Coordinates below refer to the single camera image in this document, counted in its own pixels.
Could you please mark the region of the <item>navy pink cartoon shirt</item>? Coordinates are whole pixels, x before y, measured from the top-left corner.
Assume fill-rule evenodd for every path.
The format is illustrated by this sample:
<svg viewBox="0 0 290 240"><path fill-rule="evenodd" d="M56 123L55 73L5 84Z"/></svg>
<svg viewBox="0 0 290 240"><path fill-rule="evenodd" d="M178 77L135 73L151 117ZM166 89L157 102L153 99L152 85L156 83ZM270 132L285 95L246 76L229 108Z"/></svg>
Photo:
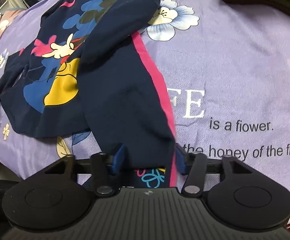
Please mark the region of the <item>navy pink cartoon shirt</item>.
<svg viewBox="0 0 290 240"><path fill-rule="evenodd" d="M9 56L0 104L32 138L92 134L102 151L128 149L133 171L165 170L174 186L175 125L165 81L140 30L160 0L59 0L33 42Z"/></svg>

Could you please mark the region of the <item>purple floral bed sheet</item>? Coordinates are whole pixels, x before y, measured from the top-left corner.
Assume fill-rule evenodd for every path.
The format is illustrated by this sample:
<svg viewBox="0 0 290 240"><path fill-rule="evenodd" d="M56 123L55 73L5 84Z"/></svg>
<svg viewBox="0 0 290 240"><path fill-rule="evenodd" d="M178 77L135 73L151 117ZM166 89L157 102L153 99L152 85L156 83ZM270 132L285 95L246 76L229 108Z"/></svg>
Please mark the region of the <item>purple floral bed sheet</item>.
<svg viewBox="0 0 290 240"><path fill-rule="evenodd" d="M0 39L0 61L35 39L42 14L57 1L42 0L15 18ZM162 2L178 16L141 37L164 76L176 141L210 158L236 154L290 191L290 17L221 0ZM85 159L99 151L92 133L17 134L0 106L0 162L21 178L65 154Z"/></svg>

